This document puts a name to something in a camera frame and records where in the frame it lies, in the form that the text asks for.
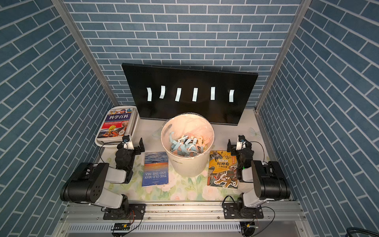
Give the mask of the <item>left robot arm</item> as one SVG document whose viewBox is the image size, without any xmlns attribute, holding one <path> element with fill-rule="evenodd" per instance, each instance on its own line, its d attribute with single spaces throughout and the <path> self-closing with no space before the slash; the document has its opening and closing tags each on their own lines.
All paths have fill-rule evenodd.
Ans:
<svg viewBox="0 0 379 237">
<path fill-rule="evenodd" d="M 62 187 L 60 199 L 100 206 L 104 208 L 104 220 L 143 220 L 145 204 L 130 204 L 127 195 L 104 187 L 106 183 L 128 184 L 131 181 L 135 157 L 145 152 L 143 139 L 135 147 L 131 138 L 125 135 L 116 148 L 115 168 L 109 163 L 80 163 Z"/>
</svg>

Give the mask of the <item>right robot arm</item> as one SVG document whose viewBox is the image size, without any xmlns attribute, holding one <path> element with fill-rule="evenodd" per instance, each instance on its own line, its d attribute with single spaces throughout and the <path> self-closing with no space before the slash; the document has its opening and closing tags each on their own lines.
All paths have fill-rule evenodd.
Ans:
<svg viewBox="0 0 379 237">
<path fill-rule="evenodd" d="M 253 159 L 252 143 L 243 135 L 238 137 L 235 145 L 228 141 L 227 151 L 237 158 L 238 181 L 253 184 L 254 188 L 241 193 L 237 201 L 223 202 L 226 219 L 262 219 L 263 204 L 290 198 L 290 185 L 279 162 Z"/>
</svg>

